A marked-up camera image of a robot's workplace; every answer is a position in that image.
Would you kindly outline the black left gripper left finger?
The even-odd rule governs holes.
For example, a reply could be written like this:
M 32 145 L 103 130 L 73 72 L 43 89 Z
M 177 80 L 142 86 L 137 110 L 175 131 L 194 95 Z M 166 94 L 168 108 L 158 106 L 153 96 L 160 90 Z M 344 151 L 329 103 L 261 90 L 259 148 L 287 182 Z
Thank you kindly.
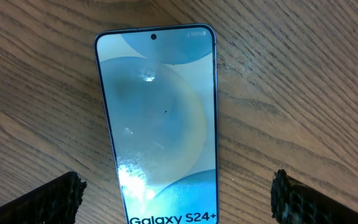
M 0 224 L 74 224 L 86 187 L 76 172 L 67 172 L 1 206 Z

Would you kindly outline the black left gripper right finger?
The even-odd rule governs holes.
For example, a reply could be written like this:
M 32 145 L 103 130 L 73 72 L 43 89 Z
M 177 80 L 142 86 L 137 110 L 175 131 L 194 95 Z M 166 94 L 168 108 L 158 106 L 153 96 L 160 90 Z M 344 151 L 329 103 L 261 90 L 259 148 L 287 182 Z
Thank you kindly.
M 271 212 L 280 224 L 353 224 L 358 212 L 287 175 L 280 169 L 272 180 Z

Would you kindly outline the blue Samsung Galaxy smartphone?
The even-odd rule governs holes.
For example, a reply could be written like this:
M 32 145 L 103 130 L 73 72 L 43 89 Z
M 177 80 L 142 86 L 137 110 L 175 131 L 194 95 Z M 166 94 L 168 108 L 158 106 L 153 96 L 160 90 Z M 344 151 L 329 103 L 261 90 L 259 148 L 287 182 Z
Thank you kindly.
M 107 30 L 94 55 L 126 222 L 217 223 L 214 29 Z

